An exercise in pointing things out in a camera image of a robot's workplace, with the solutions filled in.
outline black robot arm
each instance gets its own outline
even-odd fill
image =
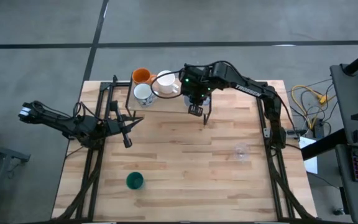
[[[125,147],[131,147],[132,142],[127,134],[143,118],[130,118],[120,114],[117,101],[111,102],[110,110],[116,112],[116,119],[100,119],[85,115],[85,111],[83,115],[66,116],[56,113],[55,110],[46,109],[39,101],[33,101],[23,104],[19,117],[25,123],[45,124],[59,130],[66,138],[76,138],[84,147],[97,147],[102,144],[104,138],[120,133],[124,138]],[[125,125],[125,121],[134,122]]]
[[[202,105],[215,89],[234,88],[263,101],[265,117],[270,121],[270,145],[279,149],[285,147],[285,130],[280,121],[282,102],[274,87],[266,82],[242,77],[235,68],[224,62],[202,68],[185,64],[179,74],[181,93],[188,96],[192,103],[189,107],[190,114],[201,116],[202,108],[199,105]]]

